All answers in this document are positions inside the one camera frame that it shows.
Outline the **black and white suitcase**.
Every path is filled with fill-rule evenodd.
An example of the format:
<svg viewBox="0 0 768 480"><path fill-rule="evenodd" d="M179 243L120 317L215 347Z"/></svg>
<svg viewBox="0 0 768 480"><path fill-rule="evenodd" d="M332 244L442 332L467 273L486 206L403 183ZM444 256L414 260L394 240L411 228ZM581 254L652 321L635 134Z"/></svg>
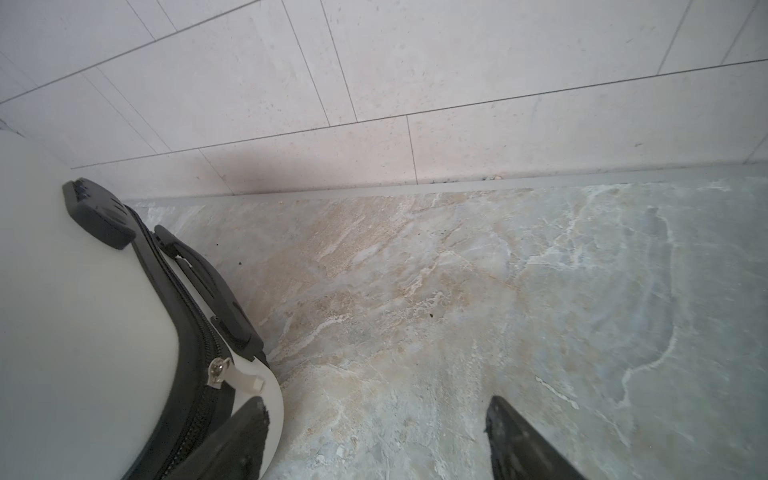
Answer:
<svg viewBox="0 0 768 480"><path fill-rule="evenodd" d="M246 401L284 424L264 343L214 266L1 134L1 475L168 479Z"/></svg>

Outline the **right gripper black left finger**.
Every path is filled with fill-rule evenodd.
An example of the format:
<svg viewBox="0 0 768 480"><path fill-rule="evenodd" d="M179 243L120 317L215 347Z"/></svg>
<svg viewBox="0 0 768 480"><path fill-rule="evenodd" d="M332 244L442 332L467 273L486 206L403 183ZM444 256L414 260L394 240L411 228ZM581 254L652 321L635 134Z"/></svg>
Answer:
<svg viewBox="0 0 768 480"><path fill-rule="evenodd" d="M263 399L249 399L174 469L168 479L259 479L269 426L270 417Z"/></svg>

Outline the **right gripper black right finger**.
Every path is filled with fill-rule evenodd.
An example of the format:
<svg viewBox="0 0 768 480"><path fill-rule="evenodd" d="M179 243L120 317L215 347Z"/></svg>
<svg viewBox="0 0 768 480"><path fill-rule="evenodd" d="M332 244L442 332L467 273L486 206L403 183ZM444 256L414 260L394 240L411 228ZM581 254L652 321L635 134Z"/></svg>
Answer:
<svg viewBox="0 0 768 480"><path fill-rule="evenodd" d="M493 478L584 480L585 477L502 396L486 411Z"/></svg>

